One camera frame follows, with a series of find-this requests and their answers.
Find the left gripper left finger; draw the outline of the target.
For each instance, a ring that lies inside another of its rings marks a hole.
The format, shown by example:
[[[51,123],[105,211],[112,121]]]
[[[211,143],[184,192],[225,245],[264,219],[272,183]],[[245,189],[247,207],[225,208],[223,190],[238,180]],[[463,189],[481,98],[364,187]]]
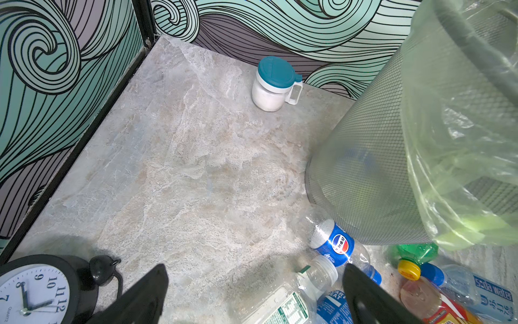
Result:
[[[166,266],[160,263],[87,323],[158,323],[168,286]]]

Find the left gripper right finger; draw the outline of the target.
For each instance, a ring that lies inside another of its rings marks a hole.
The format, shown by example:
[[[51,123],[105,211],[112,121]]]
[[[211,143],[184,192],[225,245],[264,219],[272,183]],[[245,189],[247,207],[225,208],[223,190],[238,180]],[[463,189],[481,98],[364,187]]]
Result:
[[[343,289],[353,323],[423,323],[351,263],[344,268]]]

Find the red yellow label tea bottle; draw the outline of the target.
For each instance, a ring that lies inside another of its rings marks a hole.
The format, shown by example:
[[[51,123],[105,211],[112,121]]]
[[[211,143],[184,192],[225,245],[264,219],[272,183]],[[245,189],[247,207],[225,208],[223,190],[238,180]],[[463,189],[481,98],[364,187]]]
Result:
[[[424,323],[483,323],[479,317],[453,302],[424,278],[404,283],[400,290],[400,300],[410,313]]]

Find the clear bottle green white label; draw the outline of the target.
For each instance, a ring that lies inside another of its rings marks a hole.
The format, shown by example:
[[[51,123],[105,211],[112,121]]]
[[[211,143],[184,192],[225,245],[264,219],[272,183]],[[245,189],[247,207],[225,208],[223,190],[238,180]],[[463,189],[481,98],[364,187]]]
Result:
[[[236,312],[238,323],[314,323],[318,300],[338,280],[334,264],[318,255],[256,293]]]

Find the soda water bottle blue cap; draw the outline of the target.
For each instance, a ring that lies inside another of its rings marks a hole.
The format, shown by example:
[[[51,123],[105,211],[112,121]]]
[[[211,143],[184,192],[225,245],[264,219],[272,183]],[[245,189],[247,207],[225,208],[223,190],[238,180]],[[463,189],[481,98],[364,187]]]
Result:
[[[463,305],[471,313],[491,323],[517,323],[517,294],[459,265],[435,266],[425,263],[421,276]]]

